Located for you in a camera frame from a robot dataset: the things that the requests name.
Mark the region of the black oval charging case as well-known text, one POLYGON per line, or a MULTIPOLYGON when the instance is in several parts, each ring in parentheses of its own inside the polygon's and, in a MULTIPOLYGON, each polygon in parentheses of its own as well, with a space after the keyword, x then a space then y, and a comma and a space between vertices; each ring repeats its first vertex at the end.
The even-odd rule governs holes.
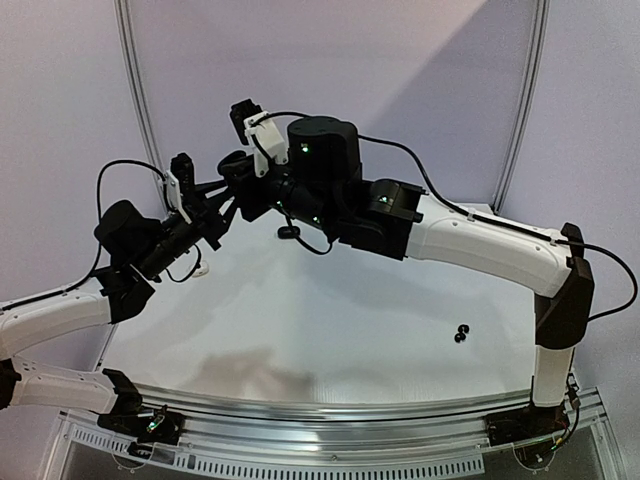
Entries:
POLYGON ((277 237, 281 240, 296 239, 300 235, 300 229, 296 226, 281 226, 277 230, 277 237))

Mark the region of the white earbud charging case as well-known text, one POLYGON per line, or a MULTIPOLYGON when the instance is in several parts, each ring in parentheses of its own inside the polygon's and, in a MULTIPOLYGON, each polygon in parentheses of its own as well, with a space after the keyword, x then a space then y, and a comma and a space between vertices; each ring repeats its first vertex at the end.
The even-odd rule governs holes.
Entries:
POLYGON ((209 272, 209 265, 206 262, 202 262, 199 267, 193 273, 195 278, 206 275, 209 272))

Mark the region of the black glossy charging case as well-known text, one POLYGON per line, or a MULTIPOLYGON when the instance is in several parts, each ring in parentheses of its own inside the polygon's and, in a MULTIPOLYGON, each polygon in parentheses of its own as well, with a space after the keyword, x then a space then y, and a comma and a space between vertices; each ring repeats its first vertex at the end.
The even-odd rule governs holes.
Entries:
POLYGON ((241 150, 231 152, 218 163, 217 172, 228 187, 237 188, 255 177, 253 155, 241 150))

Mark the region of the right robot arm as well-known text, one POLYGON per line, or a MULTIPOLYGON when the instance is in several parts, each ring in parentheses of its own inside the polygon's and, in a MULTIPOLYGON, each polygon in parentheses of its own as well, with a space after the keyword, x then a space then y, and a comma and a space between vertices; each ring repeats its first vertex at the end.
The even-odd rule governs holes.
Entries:
POLYGON ((580 230, 537 229, 477 214, 426 184, 366 181, 355 125, 296 113, 290 119, 285 131, 271 113, 236 124, 253 153, 255 198, 263 208, 322 231, 329 243, 397 260, 449 263, 533 292, 531 403, 516 422, 524 435, 539 435, 555 420, 591 313, 595 282, 580 230))

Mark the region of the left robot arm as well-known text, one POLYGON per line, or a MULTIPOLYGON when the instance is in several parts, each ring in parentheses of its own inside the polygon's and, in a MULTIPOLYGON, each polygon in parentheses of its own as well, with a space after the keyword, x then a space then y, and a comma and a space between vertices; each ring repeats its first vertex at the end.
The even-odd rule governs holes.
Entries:
POLYGON ((115 325, 139 315, 160 274, 198 241, 220 247, 235 214, 233 191, 223 181, 187 188, 165 220, 144 217, 128 200, 102 215, 94 230, 110 263, 79 286, 1 308, 1 406, 44 405, 110 415, 128 434, 148 426, 142 397, 118 371, 83 372, 36 366, 22 351, 70 332, 115 325))

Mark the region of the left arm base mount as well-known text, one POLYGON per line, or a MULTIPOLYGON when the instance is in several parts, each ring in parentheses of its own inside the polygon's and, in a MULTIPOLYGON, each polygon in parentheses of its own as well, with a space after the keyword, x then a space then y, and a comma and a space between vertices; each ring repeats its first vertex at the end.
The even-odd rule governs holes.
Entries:
POLYGON ((98 415, 97 425, 114 433, 135 437, 138 443, 177 445, 186 418, 167 405, 147 408, 140 398, 118 399, 109 413, 98 415))

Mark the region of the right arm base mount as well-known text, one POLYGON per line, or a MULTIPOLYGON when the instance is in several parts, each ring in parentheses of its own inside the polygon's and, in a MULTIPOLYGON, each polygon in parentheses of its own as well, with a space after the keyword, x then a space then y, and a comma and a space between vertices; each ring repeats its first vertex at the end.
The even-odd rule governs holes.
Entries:
POLYGON ((530 401, 524 407, 486 415, 484 425, 490 445, 498 446, 564 431, 569 417, 563 403, 538 407, 530 401))

